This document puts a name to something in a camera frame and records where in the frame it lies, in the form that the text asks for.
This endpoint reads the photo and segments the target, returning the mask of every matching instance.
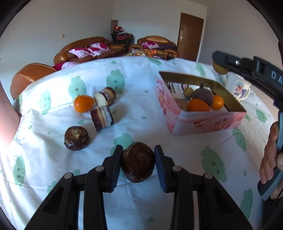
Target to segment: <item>silver screw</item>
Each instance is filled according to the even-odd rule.
[[[71,177],[72,177],[72,174],[69,172],[64,175],[65,179],[70,179]]]
[[[101,171],[104,170],[104,167],[103,167],[102,165],[99,165],[99,166],[97,166],[97,167],[95,168],[95,170],[96,170],[97,172],[101,172]]]
[[[213,175],[209,172],[207,172],[204,176],[206,179],[209,179],[209,180],[213,178]]]
[[[173,168],[172,168],[175,172],[179,172],[179,171],[181,171],[181,167],[180,166],[178,166],[178,165],[175,165],[175,166],[173,166]]]

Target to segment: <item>white mug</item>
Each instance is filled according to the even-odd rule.
[[[233,72],[229,73],[225,88],[238,100],[246,99],[250,94],[252,84]]]

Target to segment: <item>person's arm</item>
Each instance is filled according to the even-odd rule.
[[[277,122],[270,127],[270,134],[268,136],[267,144],[264,148],[264,156],[260,165],[260,180],[265,184],[271,180],[274,174],[274,168],[277,166],[283,172],[283,153],[277,154],[276,140],[278,139],[279,129]],[[271,199],[276,199],[281,189],[283,188],[283,181],[279,183],[276,189],[271,194]]]

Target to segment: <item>brown wooden door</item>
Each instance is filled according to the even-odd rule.
[[[177,42],[180,58],[196,61],[203,29],[203,19],[181,13]]]

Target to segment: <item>small orange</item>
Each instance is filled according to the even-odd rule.
[[[213,103],[211,105],[211,108],[218,110],[221,109],[224,106],[224,100],[219,95],[214,95]]]
[[[94,104],[94,99],[87,95],[79,95],[74,100],[75,110],[79,113],[85,113],[89,111]]]
[[[187,111],[191,112],[209,112],[209,106],[203,100],[192,99],[187,104]]]

